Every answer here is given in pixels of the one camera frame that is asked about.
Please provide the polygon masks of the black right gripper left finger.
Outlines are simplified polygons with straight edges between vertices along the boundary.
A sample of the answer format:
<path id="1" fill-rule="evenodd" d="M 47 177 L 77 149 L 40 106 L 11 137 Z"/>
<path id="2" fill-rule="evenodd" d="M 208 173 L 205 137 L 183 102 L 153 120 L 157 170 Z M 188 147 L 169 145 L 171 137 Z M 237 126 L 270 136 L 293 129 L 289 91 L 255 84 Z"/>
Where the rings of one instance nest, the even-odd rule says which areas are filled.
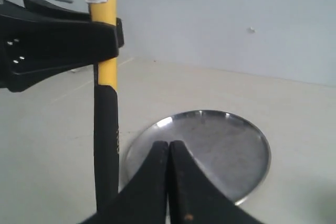
<path id="1" fill-rule="evenodd" d="M 83 223 L 165 223 L 169 144 L 153 143 L 147 157 L 116 199 Z"/>

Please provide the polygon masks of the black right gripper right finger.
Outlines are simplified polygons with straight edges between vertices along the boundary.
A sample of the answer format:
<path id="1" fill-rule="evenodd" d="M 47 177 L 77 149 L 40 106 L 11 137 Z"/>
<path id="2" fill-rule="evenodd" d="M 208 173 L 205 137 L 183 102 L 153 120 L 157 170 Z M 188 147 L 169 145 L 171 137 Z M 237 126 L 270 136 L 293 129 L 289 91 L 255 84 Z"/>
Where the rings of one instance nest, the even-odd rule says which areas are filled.
<path id="1" fill-rule="evenodd" d="M 261 223 L 212 184 L 182 141 L 170 143 L 169 212 L 171 223 Z"/>

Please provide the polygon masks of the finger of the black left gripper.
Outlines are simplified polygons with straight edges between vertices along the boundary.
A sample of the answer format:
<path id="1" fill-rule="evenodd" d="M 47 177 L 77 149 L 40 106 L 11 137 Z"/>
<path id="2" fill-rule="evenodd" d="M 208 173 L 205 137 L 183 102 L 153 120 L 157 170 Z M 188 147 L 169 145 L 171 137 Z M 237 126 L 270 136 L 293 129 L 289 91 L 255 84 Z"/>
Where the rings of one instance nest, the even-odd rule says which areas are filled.
<path id="1" fill-rule="evenodd" d="M 65 9 L 45 0 L 23 0 L 26 9 L 46 17 L 75 21 L 90 21 L 90 15 L 84 12 Z"/>
<path id="2" fill-rule="evenodd" d="M 46 17 L 1 0 L 1 88 L 23 92 L 118 54 L 118 24 Z"/>

